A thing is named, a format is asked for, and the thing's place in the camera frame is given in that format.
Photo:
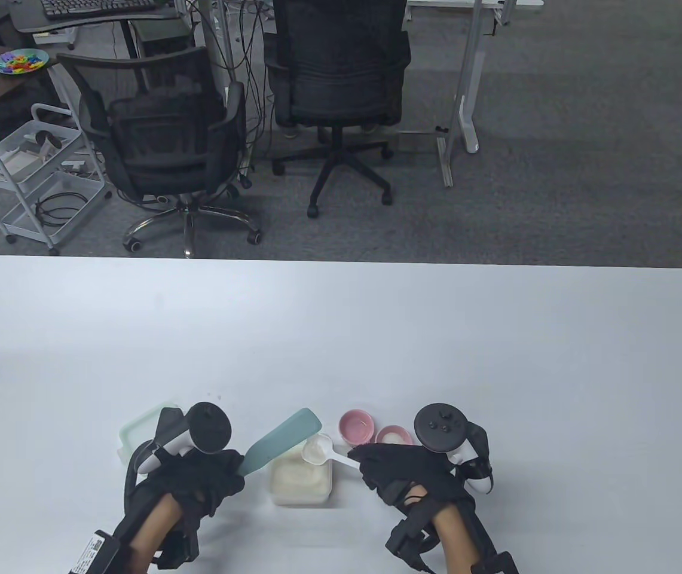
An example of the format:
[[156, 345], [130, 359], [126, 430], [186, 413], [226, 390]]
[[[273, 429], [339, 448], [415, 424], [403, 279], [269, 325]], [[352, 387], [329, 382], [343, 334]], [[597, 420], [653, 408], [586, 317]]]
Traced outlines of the person's right hand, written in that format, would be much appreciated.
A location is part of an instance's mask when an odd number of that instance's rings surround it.
[[423, 446], [376, 443], [352, 448], [348, 457], [359, 462], [368, 489], [376, 490], [386, 505], [402, 514], [409, 514], [409, 506], [424, 497], [470, 511], [476, 508], [444, 454]]

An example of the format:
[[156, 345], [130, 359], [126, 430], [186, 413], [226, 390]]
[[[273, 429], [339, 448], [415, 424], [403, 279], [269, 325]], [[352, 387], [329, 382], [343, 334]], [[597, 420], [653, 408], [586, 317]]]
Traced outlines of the person's left hand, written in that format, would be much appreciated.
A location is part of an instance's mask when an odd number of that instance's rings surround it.
[[179, 505], [185, 520], [213, 516], [225, 498], [243, 490], [239, 469], [245, 457], [235, 449], [215, 454], [193, 450], [182, 457], [171, 457], [133, 487], [126, 509], [138, 503], [154, 508], [169, 495]]

